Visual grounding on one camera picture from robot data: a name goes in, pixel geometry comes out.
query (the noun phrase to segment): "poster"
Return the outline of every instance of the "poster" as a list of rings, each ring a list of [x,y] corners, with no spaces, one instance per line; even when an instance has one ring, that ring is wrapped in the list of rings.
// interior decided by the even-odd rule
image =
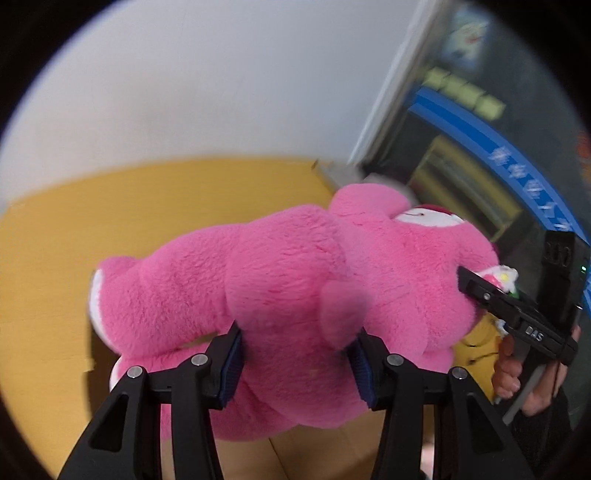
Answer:
[[[452,18],[441,57],[444,61],[465,70],[475,70],[482,57],[490,17],[471,6],[460,7]]]

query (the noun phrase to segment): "finger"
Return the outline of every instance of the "finger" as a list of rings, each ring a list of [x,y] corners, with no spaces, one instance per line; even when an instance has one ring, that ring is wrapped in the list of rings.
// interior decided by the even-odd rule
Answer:
[[[573,328],[573,339],[577,342],[581,337],[581,327],[576,325]],[[558,362],[548,364],[544,370],[540,382],[535,386],[533,393],[543,398],[544,401],[548,398],[555,397],[558,394],[558,389],[564,383],[568,367]]]
[[[501,397],[503,400],[509,400],[513,397],[513,392],[499,387],[495,389],[495,395]]]
[[[558,377],[556,378],[556,386],[554,387],[554,392],[552,396],[555,397],[558,395],[558,390],[562,387],[564,380],[566,380],[566,373],[569,371],[569,368],[566,365],[560,364],[558,366]]]
[[[559,385],[557,371],[558,371],[559,363],[557,361],[550,362],[546,365],[544,369],[544,373],[540,378],[538,384],[532,390],[534,395],[537,395],[540,398],[546,399],[551,398],[553,393],[554,382],[556,382],[556,386]]]
[[[506,335],[499,348],[499,353],[504,356],[513,355],[513,349],[515,348],[515,339],[512,335]]]
[[[573,338],[575,342],[578,342],[581,338],[581,327],[579,325],[575,325],[573,328]]]
[[[500,371],[493,374],[492,385],[495,388],[504,388],[513,393],[519,391],[521,388],[519,379]]]
[[[521,375],[522,370],[521,362],[513,357],[499,358],[495,363],[495,372],[501,371],[515,378]]]

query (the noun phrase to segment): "pink teddy bear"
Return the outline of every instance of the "pink teddy bear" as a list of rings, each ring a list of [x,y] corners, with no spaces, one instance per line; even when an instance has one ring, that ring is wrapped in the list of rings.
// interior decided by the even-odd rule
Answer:
[[[212,412],[220,439],[332,428],[363,413],[343,354],[362,326],[419,367],[447,371],[451,346],[477,318],[457,289],[457,268],[478,272],[498,259],[456,215],[409,208],[390,187],[353,184],[328,210],[294,207],[188,233],[143,260],[105,260],[89,310],[121,355],[111,386],[132,365],[158,371],[204,352],[198,339],[234,320],[245,366],[234,399]],[[162,422],[170,435],[170,409]]]

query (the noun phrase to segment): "human hand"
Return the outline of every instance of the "human hand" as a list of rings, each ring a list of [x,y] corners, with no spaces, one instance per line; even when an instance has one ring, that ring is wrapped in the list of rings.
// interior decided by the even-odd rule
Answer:
[[[580,337],[581,327],[577,325],[573,329],[573,339],[578,342]],[[495,372],[492,376],[494,392],[504,400],[509,400],[521,388],[519,376],[521,375],[522,363],[512,356],[514,347],[515,339],[511,335],[503,338],[499,345],[499,359],[495,363]],[[564,383],[567,370],[568,367],[558,361],[550,362],[546,366],[540,382],[527,396],[525,403],[521,407],[524,415],[528,417],[537,415],[550,406],[552,398],[558,394],[558,389]]]

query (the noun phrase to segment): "black sleeve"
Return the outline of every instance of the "black sleeve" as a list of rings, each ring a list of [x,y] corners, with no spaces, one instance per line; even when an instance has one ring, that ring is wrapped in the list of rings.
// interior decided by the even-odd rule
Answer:
[[[571,432],[569,402],[562,388],[551,407],[533,417],[519,412],[511,424],[511,433],[536,477],[544,472]]]

